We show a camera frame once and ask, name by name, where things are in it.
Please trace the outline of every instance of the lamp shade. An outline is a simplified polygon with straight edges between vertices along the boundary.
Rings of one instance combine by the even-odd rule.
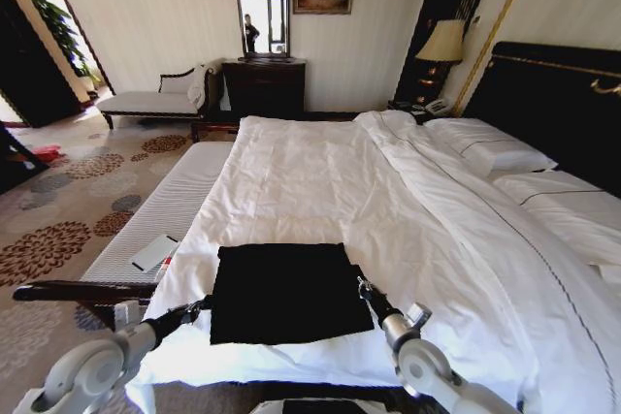
[[[459,62],[462,59],[463,37],[463,19],[442,19],[416,58],[433,62]]]

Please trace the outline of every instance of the potted plant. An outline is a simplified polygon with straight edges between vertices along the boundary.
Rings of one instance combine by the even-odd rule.
[[[74,73],[80,77],[88,93],[95,92],[95,83],[100,80],[86,65],[84,54],[78,49],[76,32],[65,22],[71,16],[49,0],[32,0],[41,18],[48,26],[49,32],[58,43],[62,53],[67,57]]]

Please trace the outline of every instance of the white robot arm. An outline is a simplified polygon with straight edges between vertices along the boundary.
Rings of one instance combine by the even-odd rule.
[[[372,283],[358,276],[360,297],[367,300],[393,351],[395,369],[412,396],[433,397],[454,414],[517,414],[502,398],[469,383],[450,368],[442,351],[420,338],[420,329],[431,312],[420,306],[411,322],[390,305]],[[203,309],[211,308],[211,296],[170,310],[158,319],[128,325],[108,339],[84,343],[65,354],[51,369],[43,388],[30,390],[14,414],[80,414],[104,405],[113,390],[123,387],[140,367],[145,354],[180,325],[194,322]]]
[[[454,372],[440,348],[421,339],[420,329],[431,317],[429,309],[417,304],[418,313],[411,321],[390,304],[362,271],[358,284],[358,294],[375,312],[392,349],[399,381],[410,395],[428,395],[451,414],[519,414],[488,388],[469,383]]]
[[[118,313],[137,314],[138,303],[118,304]],[[140,324],[125,319],[125,328],[107,339],[96,339],[69,351],[49,371],[43,388],[29,390],[14,414],[82,414],[106,404],[113,391],[134,378],[143,357],[179,326],[194,322],[211,308],[211,296],[169,310]]]

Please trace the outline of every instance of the green plant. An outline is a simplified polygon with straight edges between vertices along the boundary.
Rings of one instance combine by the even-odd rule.
[[[83,53],[78,49],[78,43],[74,38],[76,32],[65,22],[65,18],[71,18],[71,16],[49,0],[32,0],[32,3],[39,11],[41,18],[48,26],[49,32],[58,43],[62,53],[67,57],[76,75],[90,77],[94,82],[98,82],[99,79],[90,71]]]

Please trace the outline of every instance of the wall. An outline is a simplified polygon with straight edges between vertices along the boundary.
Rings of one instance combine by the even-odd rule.
[[[7,100],[4,98],[2,93],[0,92],[0,121],[10,122],[10,123],[19,123],[23,120],[21,117],[14,111]]]
[[[51,33],[48,30],[48,27],[44,23],[41,15],[33,5],[31,0],[16,0],[19,4],[19,7],[24,12],[30,24],[32,25],[35,32],[39,35],[39,38],[43,42],[44,46],[49,52],[49,55],[53,59],[54,63],[65,77],[71,89],[74,91],[74,94],[78,97],[80,102],[86,102],[90,98],[86,93],[84,86],[82,85],[80,79],[76,76],[73,69],[69,65],[67,58],[63,55],[60,47],[56,43],[56,40],[53,38]]]
[[[454,101],[465,86],[483,43],[505,0],[481,0],[478,26],[471,28],[464,42],[464,61],[453,67],[443,91]],[[493,44],[499,41],[621,48],[621,2],[619,0],[513,0]],[[472,84],[466,89],[466,104],[490,57],[487,51]]]
[[[69,0],[117,92],[242,54],[236,0]],[[350,16],[291,17],[309,61],[307,109],[363,111],[392,97],[422,0],[353,0]]]

